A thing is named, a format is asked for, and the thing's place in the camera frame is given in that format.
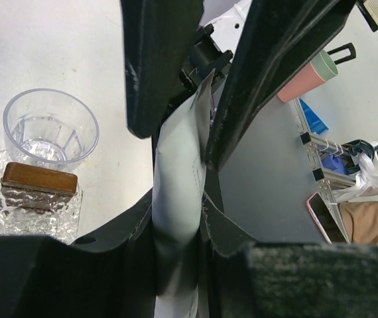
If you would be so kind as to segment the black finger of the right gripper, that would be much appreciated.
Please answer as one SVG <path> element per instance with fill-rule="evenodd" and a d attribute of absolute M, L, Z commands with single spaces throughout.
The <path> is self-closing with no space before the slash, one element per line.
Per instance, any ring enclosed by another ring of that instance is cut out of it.
<path fill-rule="evenodd" d="M 257 113 L 345 26 L 355 1 L 252 1 L 204 161 L 221 169 Z"/>
<path fill-rule="evenodd" d="M 204 13 L 202 1 L 121 1 L 127 128 L 157 128 Z"/>

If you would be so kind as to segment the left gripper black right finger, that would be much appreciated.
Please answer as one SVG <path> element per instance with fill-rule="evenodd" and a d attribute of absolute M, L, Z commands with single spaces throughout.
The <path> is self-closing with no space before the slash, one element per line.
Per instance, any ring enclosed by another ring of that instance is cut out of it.
<path fill-rule="evenodd" d="M 263 244 L 204 198 L 202 317 L 378 317 L 378 246 Z"/>

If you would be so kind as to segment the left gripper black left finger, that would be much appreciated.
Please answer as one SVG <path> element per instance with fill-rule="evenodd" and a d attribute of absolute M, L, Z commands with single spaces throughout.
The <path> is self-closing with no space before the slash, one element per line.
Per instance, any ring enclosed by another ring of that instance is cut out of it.
<path fill-rule="evenodd" d="M 69 245 L 0 236 L 0 317 L 152 317 L 151 200 L 146 193 Z"/>

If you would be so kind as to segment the clear holder with brown ends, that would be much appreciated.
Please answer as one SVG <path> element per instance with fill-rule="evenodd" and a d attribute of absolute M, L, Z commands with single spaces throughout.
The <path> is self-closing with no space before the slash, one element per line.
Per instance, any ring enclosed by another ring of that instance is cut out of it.
<path fill-rule="evenodd" d="M 1 178 L 1 193 L 11 207 L 57 211 L 78 190 L 75 174 L 10 162 Z"/>

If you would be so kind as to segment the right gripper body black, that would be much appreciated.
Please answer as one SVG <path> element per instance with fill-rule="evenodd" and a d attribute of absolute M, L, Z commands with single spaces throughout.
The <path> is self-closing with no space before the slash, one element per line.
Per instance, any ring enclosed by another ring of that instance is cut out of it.
<path fill-rule="evenodd" d="M 179 73 L 180 83 L 188 91 L 196 91 L 211 71 L 214 71 L 212 91 L 216 91 L 229 73 L 233 52 L 222 52 L 212 38 L 213 32 L 213 25 L 206 25 L 195 33 L 194 45 Z"/>

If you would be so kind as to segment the clear plastic cup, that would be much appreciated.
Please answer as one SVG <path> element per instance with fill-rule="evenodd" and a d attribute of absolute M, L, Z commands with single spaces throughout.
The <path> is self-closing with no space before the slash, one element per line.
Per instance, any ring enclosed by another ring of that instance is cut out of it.
<path fill-rule="evenodd" d="M 96 148 L 99 124 L 80 99 L 36 88 L 14 96 L 3 112 L 5 148 L 14 162 L 75 170 Z"/>

